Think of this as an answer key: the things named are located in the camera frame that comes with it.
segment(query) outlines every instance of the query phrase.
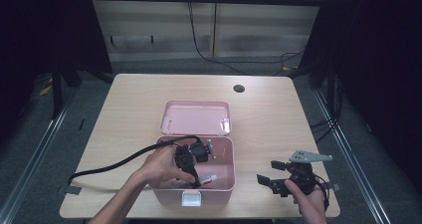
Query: person's right hand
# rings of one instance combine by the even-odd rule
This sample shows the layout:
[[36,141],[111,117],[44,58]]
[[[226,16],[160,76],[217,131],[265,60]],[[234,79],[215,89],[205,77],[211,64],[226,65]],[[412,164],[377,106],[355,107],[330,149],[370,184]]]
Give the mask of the person's right hand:
[[174,162],[175,146],[165,146],[150,154],[142,167],[137,171],[143,174],[149,185],[159,186],[160,182],[178,178],[192,183],[195,177],[182,171]]
[[305,223],[307,224],[325,224],[325,211],[323,207],[323,193],[316,185],[310,195],[304,195],[299,187],[290,179],[285,181],[286,187],[292,192],[295,204],[299,204]]

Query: black cable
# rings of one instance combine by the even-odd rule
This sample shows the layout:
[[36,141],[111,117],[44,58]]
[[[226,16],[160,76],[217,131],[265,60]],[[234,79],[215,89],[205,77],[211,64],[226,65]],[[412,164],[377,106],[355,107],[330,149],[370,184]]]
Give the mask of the black cable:
[[[283,62],[288,61],[288,60],[292,59],[293,57],[295,57],[297,55],[300,55],[300,54],[302,54],[304,52],[304,51],[300,51],[300,52],[297,52],[297,53],[284,53],[284,54],[281,55],[281,59],[279,61],[276,61],[276,62],[251,62],[251,61],[248,61],[248,62],[244,62],[244,61],[239,61],[239,62],[219,62],[219,61],[215,61],[215,60],[211,60],[211,59],[205,58],[201,54],[201,52],[199,51],[198,44],[196,42],[195,26],[194,26],[194,22],[193,22],[192,3],[188,3],[188,8],[189,8],[189,18],[190,18],[190,26],[191,26],[191,29],[192,29],[193,43],[195,45],[196,52],[198,53],[198,55],[202,59],[204,59],[207,62],[211,62],[211,63],[216,63],[216,64],[223,65],[223,66],[225,66],[225,67],[227,67],[227,68],[229,68],[229,69],[231,69],[231,70],[233,70],[233,71],[235,71],[237,73],[240,73],[242,75],[245,75],[245,76],[251,76],[251,75],[250,74],[247,74],[245,72],[242,72],[240,70],[237,70],[237,69],[233,68],[232,66],[230,66],[228,64],[236,64],[236,63],[247,63],[247,64],[276,64],[276,63],[281,63],[282,64],[282,67],[275,74],[272,75],[272,76],[276,76],[276,75],[278,75],[283,70]],[[287,59],[285,59],[285,60],[283,60],[283,56],[286,56],[286,55],[292,55],[292,56],[289,57],[289,58],[287,58]]]
[[325,187],[318,181],[316,181],[316,185],[321,189],[321,191],[323,192],[323,208],[324,211],[326,211],[326,209],[329,206],[329,187],[328,184],[326,183],[325,180],[323,180],[322,177],[314,174],[315,177],[319,178],[322,180],[323,184],[325,185]]
[[324,58],[317,58],[313,61],[311,61],[307,66],[305,67],[299,67],[294,72],[287,75],[287,77],[294,79],[296,77],[305,75],[309,73],[312,69],[316,68],[319,64],[326,62]]
[[[326,137],[338,125],[338,121],[340,119],[341,109],[342,109],[342,98],[343,98],[343,95],[344,95],[344,88],[343,88],[343,86],[341,85],[341,82],[338,79],[336,81],[336,91],[335,92],[336,92],[336,96],[337,96],[337,101],[336,101],[336,106],[334,108],[333,116],[326,121],[311,125],[311,128],[315,128],[317,126],[324,125],[326,123],[328,123],[330,125],[329,130],[327,132],[325,132],[320,138],[318,138],[316,140],[316,143],[320,142],[324,137]],[[320,129],[320,130],[317,130],[317,131],[313,131],[313,133],[316,133],[316,132],[321,131],[321,130],[323,130],[323,128]]]
[[182,139],[187,139],[187,138],[196,138],[196,140],[198,142],[201,141],[201,139],[198,136],[195,136],[195,135],[186,135],[186,136],[176,137],[176,138],[170,139],[168,141],[162,141],[162,142],[153,144],[151,146],[148,146],[146,148],[143,148],[142,150],[134,153],[133,155],[131,155],[131,156],[125,158],[124,160],[122,160],[122,161],[120,161],[118,163],[115,163],[113,165],[102,167],[102,168],[98,168],[98,169],[92,169],[92,170],[77,172],[77,173],[75,173],[75,174],[73,174],[72,176],[69,177],[69,179],[68,179],[68,185],[71,185],[72,180],[75,179],[76,177],[90,175],[90,174],[96,174],[96,173],[101,173],[101,172],[107,172],[107,171],[113,170],[115,168],[118,168],[118,167],[120,167],[120,166],[122,166],[122,165],[124,165],[124,164],[126,164],[126,163],[128,163],[128,162],[130,162],[132,160],[134,160],[135,158],[143,155],[144,153],[146,153],[148,151],[151,151],[151,150],[154,150],[154,149],[163,147],[163,146],[168,146],[168,145],[173,144],[173,142],[175,142],[175,141],[182,140]]

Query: electrical cable on wall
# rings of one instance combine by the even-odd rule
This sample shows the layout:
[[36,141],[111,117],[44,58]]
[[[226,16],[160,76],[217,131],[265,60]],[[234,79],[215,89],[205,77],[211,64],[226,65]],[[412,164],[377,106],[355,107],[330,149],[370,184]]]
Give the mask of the electrical cable on wall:
[[[274,76],[277,76],[277,75],[278,75],[278,74],[279,74],[279,73],[283,70],[283,67],[284,67],[284,62],[286,62],[286,61],[288,61],[288,60],[290,60],[290,59],[292,59],[292,58],[294,58],[294,57],[296,57],[296,56],[302,55],[302,54],[304,53],[304,51],[300,51],[300,52],[297,52],[297,53],[291,53],[291,52],[283,53],[283,54],[281,55],[281,57],[280,57],[280,60],[279,60],[279,61],[276,61],[276,62],[251,62],[251,61],[220,62],[220,61],[216,61],[216,60],[211,60],[211,59],[208,59],[208,58],[204,57],[204,56],[201,54],[201,52],[199,51],[199,49],[198,49],[198,44],[197,44],[197,42],[196,42],[195,26],[194,26],[194,22],[193,22],[193,10],[192,10],[192,3],[188,3],[188,8],[189,8],[189,19],[190,19],[190,25],[191,25],[191,29],[192,29],[193,43],[194,43],[194,45],[195,45],[196,52],[198,53],[198,55],[199,55],[202,59],[204,59],[204,60],[206,60],[206,61],[208,61],[208,62],[223,65],[223,66],[225,66],[225,67],[227,67],[227,68],[229,68],[229,69],[231,69],[231,70],[233,70],[233,71],[235,71],[235,72],[237,72],[237,73],[239,73],[239,74],[245,75],[245,76],[252,76],[252,75],[247,74],[247,73],[245,73],[245,72],[243,72],[243,71],[240,71],[240,70],[238,70],[238,69],[235,69],[235,68],[233,68],[232,66],[230,66],[229,64],[237,64],[237,63],[245,63],[245,64],[277,64],[277,63],[280,63],[280,64],[281,64],[280,69],[279,69],[277,72],[275,72],[274,74],[272,74],[272,75],[271,75],[272,77],[274,77]],[[290,56],[290,57],[288,57],[288,58],[286,58],[286,59],[283,59],[283,57],[284,57],[284,56],[287,56],[287,55],[291,55],[291,56]]]

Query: pink box lid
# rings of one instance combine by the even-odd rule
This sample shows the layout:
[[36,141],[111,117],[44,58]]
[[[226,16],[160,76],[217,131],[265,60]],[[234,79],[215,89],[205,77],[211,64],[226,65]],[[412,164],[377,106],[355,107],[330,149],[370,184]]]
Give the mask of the pink box lid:
[[160,129],[166,135],[227,135],[232,130],[229,105],[224,102],[168,102]]

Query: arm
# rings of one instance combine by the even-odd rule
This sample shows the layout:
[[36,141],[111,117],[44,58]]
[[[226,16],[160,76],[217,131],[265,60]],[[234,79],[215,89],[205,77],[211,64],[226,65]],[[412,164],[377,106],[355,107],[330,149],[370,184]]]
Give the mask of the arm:
[[299,204],[299,209],[307,224],[325,224],[325,211],[323,208],[323,193],[316,185],[310,195],[304,195],[298,186],[290,179],[285,181],[286,187],[292,192],[295,203]]
[[174,146],[166,146],[149,155],[140,169],[134,172],[118,193],[100,210],[90,223],[122,223],[136,198],[147,183],[179,178],[194,182],[195,178],[177,168]]

